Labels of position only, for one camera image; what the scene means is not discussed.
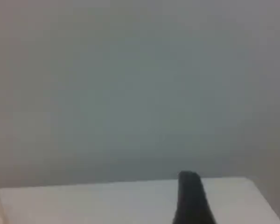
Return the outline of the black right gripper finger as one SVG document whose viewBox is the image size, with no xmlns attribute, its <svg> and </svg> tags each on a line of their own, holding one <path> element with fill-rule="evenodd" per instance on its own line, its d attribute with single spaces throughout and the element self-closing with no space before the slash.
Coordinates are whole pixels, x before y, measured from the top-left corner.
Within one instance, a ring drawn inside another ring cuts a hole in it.
<svg viewBox="0 0 280 224">
<path fill-rule="evenodd" d="M 215 224 L 201 177 L 196 172 L 178 175 L 177 206 L 174 224 Z"/>
</svg>

